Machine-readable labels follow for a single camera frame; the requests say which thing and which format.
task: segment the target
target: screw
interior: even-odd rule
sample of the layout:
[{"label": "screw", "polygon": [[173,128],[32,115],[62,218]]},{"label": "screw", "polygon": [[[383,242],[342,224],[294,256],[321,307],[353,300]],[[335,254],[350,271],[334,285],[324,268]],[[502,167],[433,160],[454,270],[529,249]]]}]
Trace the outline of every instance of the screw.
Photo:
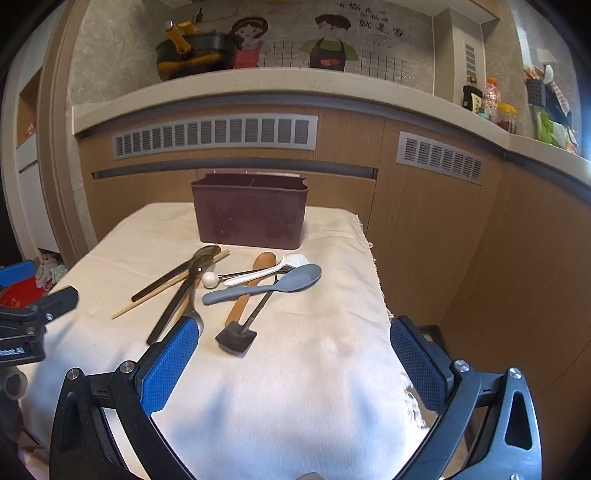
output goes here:
[{"label": "screw", "polygon": [[523,373],[521,373],[521,370],[519,370],[517,367],[511,367],[509,369],[509,375],[513,378],[516,378],[517,380],[523,377]]},{"label": "screw", "polygon": [[453,366],[460,373],[464,373],[464,372],[467,372],[468,370],[470,370],[470,364],[468,362],[466,362],[465,360],[456,360],[453,363]]},{"label": "screw", "polygon": [[75,380],[76,378],[78,378],[78,375],[80,375],[80,369],[79,368],[72,368],[72,369],[68,370],[66,377],[68,378],[68,380]]},{"label": "screw", "polygon": [[132,362],[131,360],[127,360],[119,366],[119,371],[123,372],[124,374],[128,374],[129,372],[132,372],[134,370],[134,368],[135,368],[135,362]]}]

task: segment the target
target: glass jar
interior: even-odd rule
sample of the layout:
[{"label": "glass jar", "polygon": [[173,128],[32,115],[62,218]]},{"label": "glass jar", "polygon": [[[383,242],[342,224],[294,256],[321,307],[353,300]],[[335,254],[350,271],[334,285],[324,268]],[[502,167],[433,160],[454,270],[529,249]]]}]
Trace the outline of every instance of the glass jar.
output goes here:
[{"label": "glass jar", "polygon": [[484,85],[484,96],[482,99],[482,106],[488,110],[488,118],[495,121],[496,107],[501,101],[501,93],[497,88],[497,80],[494,77],[486,77],[486,85]]},{"label": "glass jar", "polygon": [[510,103],[499,103],[497,106],[496,124],[510,134],[515,133],[517,109]]}]

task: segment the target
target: white ladle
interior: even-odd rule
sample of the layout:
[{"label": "white ladle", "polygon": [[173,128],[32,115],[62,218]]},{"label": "white ladle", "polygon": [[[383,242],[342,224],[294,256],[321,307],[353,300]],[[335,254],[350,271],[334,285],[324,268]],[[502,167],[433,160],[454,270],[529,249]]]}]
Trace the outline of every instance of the white ladle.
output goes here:
[{"label": "white ladle", "polygon": [[254,280],[255,278],[271,275],[286,265],[297,268],[309,263],[310,262],[308,262],[308,259],[302,254],[287,254],[284,255],[281,261],[274,267],[266,268],[265,270],[259,270],[258,272],[247,273],[246,275],[241,275],[240,277],[230,278],[230,280],[226,280],[224,282],[224,285],[227,287],[233,287],[234,285],[240,285],[241,283],[246,283],[247,281]]}]

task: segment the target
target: black apron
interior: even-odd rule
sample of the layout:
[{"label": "black apron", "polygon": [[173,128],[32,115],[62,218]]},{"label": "black apron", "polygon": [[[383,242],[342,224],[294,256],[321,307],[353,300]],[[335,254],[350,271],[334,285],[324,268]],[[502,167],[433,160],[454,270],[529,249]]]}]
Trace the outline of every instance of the black apron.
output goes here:
[{"label": "black apron", "polygon": [[344,72],[347,61],[345,44],[340,43],[340,51],[326,50],[320,46],[323,40],[324,38],[321,38],[310,52],[310,68]]}]

